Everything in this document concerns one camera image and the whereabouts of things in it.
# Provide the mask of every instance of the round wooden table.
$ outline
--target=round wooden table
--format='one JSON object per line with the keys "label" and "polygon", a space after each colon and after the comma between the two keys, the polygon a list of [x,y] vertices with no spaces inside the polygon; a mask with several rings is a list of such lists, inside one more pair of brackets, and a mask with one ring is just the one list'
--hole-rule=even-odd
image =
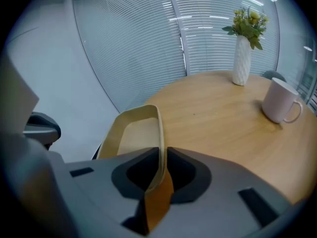
{"label": "round wooden table", "polygon": [[[261,110],[271,81],[250,75],[245,86],[237,86],[231,78],[231,71],[188,76],[148,99],[146,104],[160,110],[165,146],[234,161],[293,204],[309,196],[317,174],[317,118],[304,105],[296,122],[275,124]],[[167,175],[153,201],[163,201],[171,186]],[[159,209],[158,202],[153,204]]]}

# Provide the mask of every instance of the black slot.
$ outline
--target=black slot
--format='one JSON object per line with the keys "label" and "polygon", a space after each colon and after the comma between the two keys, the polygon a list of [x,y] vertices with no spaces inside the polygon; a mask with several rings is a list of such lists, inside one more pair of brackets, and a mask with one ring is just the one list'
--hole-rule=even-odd
{"label": "black slot", "polygon": [[99,152],[100,147],[101,147],[101,145],[98,147],[97,151],[96,151],[95,154],[93,155],[92,160],[96,160],[96,159],[97,159],[97,155],[98,155],[98,152]]}
{"label": "black slot", "polygon": [[70,171],[70,175],[72,177],[78,177],[78,176],[82,176],[82,175],[91,173],[93,171],[94,170],[92,168],[76,169],[76,170]]}
{"label": "black slot", "polygon": [[172,147],[167,148],[167,169],[174,187],[171,204],[194,202],[211,183],[211,172],[204,163]]}
{"label": "black slot", "polygon": [[278,217],[253,188],[247,188],[238,193],[262,227],[267,226]]}
{"label": "black slot", "polygon": [[141,200],[158,169],[159,148],[153,147],[117,166],[111,173],[111,180],[122,196]]}
{"label": "black slot", "polygon": [[126,219],[121,224],[143,236],[146,236],[149,233],[144,199],[139,202],[135,216]]}

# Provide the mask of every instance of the gray chair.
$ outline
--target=gray chair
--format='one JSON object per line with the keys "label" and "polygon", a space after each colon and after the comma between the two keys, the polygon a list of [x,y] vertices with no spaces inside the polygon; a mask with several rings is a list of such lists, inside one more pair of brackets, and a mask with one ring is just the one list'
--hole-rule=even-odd
{"label": "gray chair", "polygon": [[279,74],[278,72],[276,72],[274,70],[268,70],[268,71],[264,72],[262,77],[265,77],[265,78],[270,79],[270,80],[272,80],[272,78],[276,77],[276,78],[286,82],[285,77],[283,77],[281,74]]}

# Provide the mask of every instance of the white vase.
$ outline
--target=white vase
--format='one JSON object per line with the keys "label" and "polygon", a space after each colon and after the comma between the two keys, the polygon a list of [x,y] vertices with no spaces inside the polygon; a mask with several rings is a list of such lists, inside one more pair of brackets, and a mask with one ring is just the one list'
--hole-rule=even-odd
{"label": "white vase", "polygon": [[249,40],[239,35],[236,42],[234,53],[233,77],[232,82],[236,85],[247,83],[251,67],[251,47]]}

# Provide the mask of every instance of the horizontal blind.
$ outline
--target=horizontal blind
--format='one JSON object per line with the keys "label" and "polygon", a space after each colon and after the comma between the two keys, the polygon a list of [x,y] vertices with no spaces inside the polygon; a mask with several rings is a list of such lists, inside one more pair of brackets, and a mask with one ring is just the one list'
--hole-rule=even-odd
{"label": "horizontal blind", "polygon": [[312,93],[311,82],[314,72],[313,47],[314,30],[294,0],[277,0],[275,2],[280,26],[280,49],[277,72],[281,73],[287,83],[299,92],[304,100]]}
{"label": "horizontal blind", "polygon": [[91,66],[116,108],[144,102],[186,75],[170,0],[73,0]]}
{"label": "horizontal blind", "polygon": [[308,101],[308,107],[317,116],[317,86],[316,86],[316,88],[313,91],[312,97]]}
{"label": "horizontal blind", "polygon": [[288,78],[291,79],[290,82],[292,82],[293,84],[298,84],[298,82],[296,82],[296,74],[298,74],[299,77],[302,75],[297,91],[305,102],[307,102],[310,96],[313,94],[317,80],[316,42],[313,39],[313,35],[307,34],[307,36],[308,39],[305,47],[307,49],[311,49],[311,51],[305,49],[304,47],[298,46],[298,44],[301,44],[300,42],[298,42],[297,45],[294,46],[292,49],[295,50],[296,47],[300,48],[301,53],[305,54],[303,56],[305,60],[302,61],[302,66],[295,66],[298,64],[293,63],[293,67],[290,67],[289,71],[295,73],[287,74]]}
{"label": "horizontal blind", "polygon": [[261,45],[253,50],[251,73],[262,75],[275,70],[278,58],[279,29],[276,8],[272,0],[176,0],[181,12],[189,49],[192,74],[233,69],[236,36],[229,36],[222,27],[232,25],[233,11],[240,7],[263,12],[269,17]]}

